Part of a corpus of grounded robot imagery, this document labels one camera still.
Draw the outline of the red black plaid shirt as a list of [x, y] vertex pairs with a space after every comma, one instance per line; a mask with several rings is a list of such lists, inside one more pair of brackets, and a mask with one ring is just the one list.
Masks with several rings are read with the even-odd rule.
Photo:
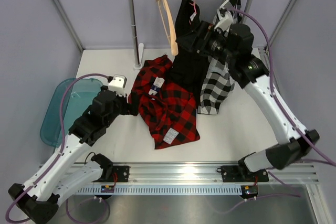
[[129, 102], [139, 98], [139, 114], [148, 126], [156, 150], [196, 142], [196, 99], [194, 94], [168, 77], [173, 62], [167, 55], [146, 60], [137, 74]]

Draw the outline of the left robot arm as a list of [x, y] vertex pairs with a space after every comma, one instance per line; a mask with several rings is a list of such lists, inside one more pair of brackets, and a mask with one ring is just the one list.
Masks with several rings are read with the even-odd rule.
[[49, 160], [23, 184], [13, 184], [8, 193], [17, 206], [34, 223], [47, 223], [59, 207], [74, 193], [90, 182], [116, 179], [113, 162], [96, 154], [81, 169], [65, 176], [77, 159], [106, 134], [107, 128], [119, 115], [137, 115], [139, 96], [119, 96], [103, 90], [70, 127], [62, 144]]

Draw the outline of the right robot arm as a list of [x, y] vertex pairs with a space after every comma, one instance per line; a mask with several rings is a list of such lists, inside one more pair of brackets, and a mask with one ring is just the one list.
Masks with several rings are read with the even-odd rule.
[[274, 132], [276, 145], [238, 161], [237, 173], [242, 180], [250, 180], [268, 168], [284, 169], [315, 146], [320, 135], [316, 130], [308, 130], [294, 116], [274, 87], [269, 70], [252, 53], [254, 36], [247, 25], [233, 24], [224, 34], [202, 21], [179, 35], [176, 42], [188, 52], [216, 57], [226, 63], [230, 76], [253, 98]]

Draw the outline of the wooden hanger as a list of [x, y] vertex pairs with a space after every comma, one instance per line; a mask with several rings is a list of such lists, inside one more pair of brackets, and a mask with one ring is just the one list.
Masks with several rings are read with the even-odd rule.
[[176, 31], [174, 26], [174, 21], [172, 13], [167, 0], [155, 0], [159, 8], [159, 13], [161, 16], [161, 21], [165, 31], [165, 35], [170, 45], [172, 56], [177, 56], [178, 45], [176, 42]]

